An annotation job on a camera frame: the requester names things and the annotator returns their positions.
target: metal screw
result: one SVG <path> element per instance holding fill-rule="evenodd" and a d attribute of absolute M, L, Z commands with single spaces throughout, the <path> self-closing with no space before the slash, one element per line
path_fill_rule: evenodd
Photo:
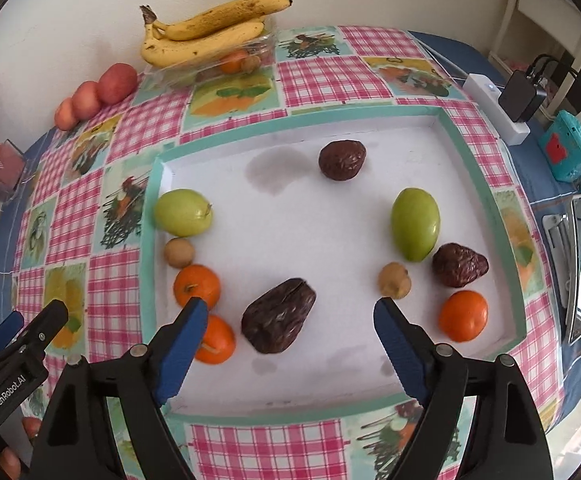
<path fill-rule="evenodd" d="M 133 357 L 141 357 L 146 355 L 146 352 L 148 352 L 148 347 L 144 344 L 138 344 L 130 348 L 130 355 Z"/>
<path fill-rule="evenodd" d="M 500 355 L 499 356 L 499 361 L 504 366 L 514 366 L 515 365 L 515 359 L 513 359 L 512 357 L 510 357 L 508 354 Z"/>
<path fill-rule="evenodd" d="M 82 360 L 81 355 L 79 354 L 71 354 L 66 359 L 66 364 L 69 366 L 77 366 Z"/>
<path fill-rule="evenodd" d="M 438 344 L 435 347 L 435 350 L 442 357 L 450 357 L 452 355 L 452 346 L 447 345 L 446 343 Z"/>

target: blue gripper pad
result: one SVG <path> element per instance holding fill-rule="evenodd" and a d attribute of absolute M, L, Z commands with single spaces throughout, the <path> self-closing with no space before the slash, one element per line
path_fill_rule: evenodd
<path fill-rule="evenodd" d="M 21 313 L 13 310 L 8 317 L 0 324 L 0 352 L 8 346 L 13 340 L 13 337 L 24 326 L 24 316 Z"/>
<path fill-rule="evenodd" d="M 375 304 L 373 320 L 375 332 L 406 394 L 425 406 L 429 399 L 429 391 L 425 384 L 423 364 L 382 300 Z"/>
<path fill-rule="evenodd" d="M 162 359 L 159 368 L 159 384 L 153 392 L 155 401 L 163 406 L 168 399 L 179 393 L 184 377 L 197 352 L 208 325 L 208 307 L 199 298 L 186 304 L 189 318 L 173 341 L 170 351 Z"/>

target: human hand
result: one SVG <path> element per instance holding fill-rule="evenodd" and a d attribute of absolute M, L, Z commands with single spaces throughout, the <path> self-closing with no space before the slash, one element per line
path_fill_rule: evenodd
<path fill-rule="evenodd" d="M 33 416 L 25 416 L 22 419 L 22 425 L 24 426 L 26 435 L 28 435 L 28 438 L 32 440 L 39 433 L 42 422 Z M 22 473 L 22 466 L 19 462 L 19 458 L 9 447 L 5 448 L 0 453 L 0 467 L 11 480 L 18 480 Z"/>

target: green fruit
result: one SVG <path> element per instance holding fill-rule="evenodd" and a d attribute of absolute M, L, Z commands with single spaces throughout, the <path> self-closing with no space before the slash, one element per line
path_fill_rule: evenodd
<path fill-rule="evenodd" d="M 404 189 L 390 216 L 395 245 L 410 262 L 422 261 L 433 250 L 439 237 L 439 208 L 423 189 Z"/>
<path fill-rule="evenodd" d="M 192 189 L 173 189 L 159 197 L 155 223 L 171 235 L 182 238 L 203 233 L 212 223 L 212 206 Z"/>

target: white wall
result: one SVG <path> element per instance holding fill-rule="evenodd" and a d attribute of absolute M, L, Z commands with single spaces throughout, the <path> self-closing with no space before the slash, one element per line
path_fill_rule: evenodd
<path fill-rule="evenodd" d="M 139 5 L 177 21 L 228 0 L 10 0 L 0 12 L 0 138 L 27 148 L 54 109 L 112 63 L 141 69 Z M 487 51 L 506 0 L 293 0 L 282 27 L 386 25 L 448 36 Z"/>

